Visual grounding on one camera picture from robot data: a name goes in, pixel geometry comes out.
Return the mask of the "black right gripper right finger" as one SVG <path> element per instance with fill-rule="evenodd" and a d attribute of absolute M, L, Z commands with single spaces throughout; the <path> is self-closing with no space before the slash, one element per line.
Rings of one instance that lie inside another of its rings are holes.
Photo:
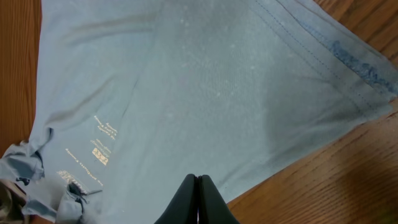
<path fill-rule="evenodd" d="M 198 178 L 199 224 L 239 224 L 209 175 Z"/>

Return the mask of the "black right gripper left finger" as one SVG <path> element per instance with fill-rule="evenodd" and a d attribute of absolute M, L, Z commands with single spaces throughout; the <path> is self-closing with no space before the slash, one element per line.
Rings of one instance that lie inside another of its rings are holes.
<path fill-rule="evenodd" d="M 193 174 L 188 174 L 155 224 L 194 224 L 198 218 Z"/>

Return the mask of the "light blue printed t-shirt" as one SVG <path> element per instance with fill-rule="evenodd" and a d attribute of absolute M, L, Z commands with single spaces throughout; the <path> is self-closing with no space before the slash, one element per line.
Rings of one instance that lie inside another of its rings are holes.
<path fill-rule="evenodd" d="M 313 1 L 43 1 L 36 116 L 1 178 L 63 223 L 230 201 L 390 110 L 397 70 Z"/>

